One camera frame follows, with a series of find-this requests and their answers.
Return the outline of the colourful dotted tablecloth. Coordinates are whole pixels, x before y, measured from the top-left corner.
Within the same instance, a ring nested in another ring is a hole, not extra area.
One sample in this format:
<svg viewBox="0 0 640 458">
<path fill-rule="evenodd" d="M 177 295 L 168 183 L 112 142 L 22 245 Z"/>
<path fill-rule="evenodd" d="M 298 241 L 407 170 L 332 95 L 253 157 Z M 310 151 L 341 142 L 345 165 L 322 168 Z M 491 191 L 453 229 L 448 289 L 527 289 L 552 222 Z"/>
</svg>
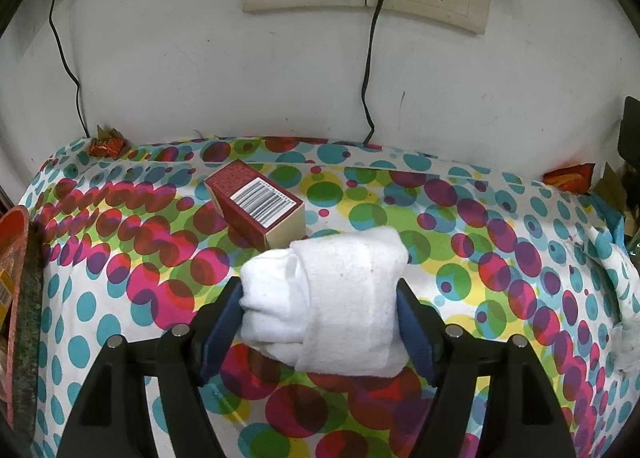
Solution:
<svg viewBox="0 0 640 458">
<path fill-rule="evenodd" d="M 399 148 L 292 137 L 62 147 L 23 196 L 43 230 L 36 420 L 52 457 L 103 343 L 152 339 L 214 301 L 254 249 L 216 212 L 206 179 L 240 159 L 303 200 L 318 237 L 389 225 L 407 282 L 475 337 L 533 345 L 575 449 L 600 457 L 630 420 L 638 374 L 620 372 L 614 327 L 639 310 L 639 275 L 587 196 Z"/>
</svg>

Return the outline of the yellow book box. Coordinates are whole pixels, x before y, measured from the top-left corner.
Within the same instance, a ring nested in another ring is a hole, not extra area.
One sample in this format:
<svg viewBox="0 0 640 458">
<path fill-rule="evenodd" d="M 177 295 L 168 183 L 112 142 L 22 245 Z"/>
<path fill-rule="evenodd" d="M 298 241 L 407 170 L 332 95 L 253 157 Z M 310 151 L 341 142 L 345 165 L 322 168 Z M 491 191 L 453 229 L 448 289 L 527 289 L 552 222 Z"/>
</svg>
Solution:
<svg viewBox="0 0 640 458">
<path fill-rule="evenodd" d="M 6 320 L 6 315 L 13 300 L 14 282 L 6 270 L 0 271 L 0 327 Z"/>
</svg>

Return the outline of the white crumpled tissue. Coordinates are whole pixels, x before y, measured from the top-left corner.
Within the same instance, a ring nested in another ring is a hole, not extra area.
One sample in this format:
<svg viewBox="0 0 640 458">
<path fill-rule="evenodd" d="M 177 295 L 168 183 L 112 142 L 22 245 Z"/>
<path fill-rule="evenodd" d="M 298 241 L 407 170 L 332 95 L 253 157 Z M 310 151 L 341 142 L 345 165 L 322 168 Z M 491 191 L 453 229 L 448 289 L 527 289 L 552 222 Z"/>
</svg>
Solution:
<svg viewBox="0 0 640 458">
<path fill-rule="evenodd" d="M 637 372 L 640 363 L 639 317 L 625 319 L 613 328 L 612 345 L 617 368 L 627 374 Z"/>
</svg>

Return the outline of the red packet at right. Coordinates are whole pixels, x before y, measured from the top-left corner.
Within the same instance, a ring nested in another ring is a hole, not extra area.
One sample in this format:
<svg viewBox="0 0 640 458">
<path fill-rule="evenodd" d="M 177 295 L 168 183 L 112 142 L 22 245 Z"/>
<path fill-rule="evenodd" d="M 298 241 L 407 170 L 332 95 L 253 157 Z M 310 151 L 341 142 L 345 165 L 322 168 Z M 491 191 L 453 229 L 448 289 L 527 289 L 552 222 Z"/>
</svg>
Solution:
<svg viewBox="0 0 640 458">
<path fill-rule="evenodd" d="M 588 193 L 591 187 L 594 163 L 555 169 L 542 176 L 542 182 L 563 192 L 574 194 Z"/>
</svg>

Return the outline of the dark red barcode box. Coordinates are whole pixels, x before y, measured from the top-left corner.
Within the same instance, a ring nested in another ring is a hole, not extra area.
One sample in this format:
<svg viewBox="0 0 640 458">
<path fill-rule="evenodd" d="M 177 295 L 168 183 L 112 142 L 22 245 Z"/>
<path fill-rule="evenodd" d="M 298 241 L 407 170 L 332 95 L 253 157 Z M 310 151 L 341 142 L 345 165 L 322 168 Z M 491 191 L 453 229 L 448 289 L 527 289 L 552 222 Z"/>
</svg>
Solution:
<svg viewBox="0 0 640 458">
<path fill-rule="evenodd" d="M 303 200 L 235 160 L 204 180 L 217 212 L 260 251 L 285 249 L 306 236 Z"/>
</svg>

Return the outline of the red round tray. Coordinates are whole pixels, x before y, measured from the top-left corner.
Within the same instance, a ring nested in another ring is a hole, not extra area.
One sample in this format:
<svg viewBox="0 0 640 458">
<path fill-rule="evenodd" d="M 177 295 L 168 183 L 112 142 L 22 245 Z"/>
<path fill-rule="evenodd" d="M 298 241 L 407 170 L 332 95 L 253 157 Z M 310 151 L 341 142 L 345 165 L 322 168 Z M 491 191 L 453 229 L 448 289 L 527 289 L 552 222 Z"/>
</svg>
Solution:
<svg viewBox="0 0 640 458">
<path fill-rule="evenodd" d="M 37 412 L 38 348 L 43 288 L 42 232 L 24 206 L 1 218 L 1 270 L 14 285 L 8 320 L 6 422 L 32 444 Z"/>
</svg>

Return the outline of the red candy wrapper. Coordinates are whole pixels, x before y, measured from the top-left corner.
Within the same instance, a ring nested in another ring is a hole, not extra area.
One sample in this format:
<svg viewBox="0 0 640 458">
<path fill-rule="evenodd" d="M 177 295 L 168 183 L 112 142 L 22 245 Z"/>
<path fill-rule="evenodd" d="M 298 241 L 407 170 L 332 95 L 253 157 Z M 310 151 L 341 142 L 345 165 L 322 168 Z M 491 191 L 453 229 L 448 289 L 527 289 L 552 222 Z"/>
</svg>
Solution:
<svg viewBox="0 0 640 458">
<path fill-rule="evenodd" d="M 96 127 L 96 136 L 91 140 L 88 153 L 91 157 L 117 159 L 127 147 L 127 140 L 117 129 Z"/>
</svg>

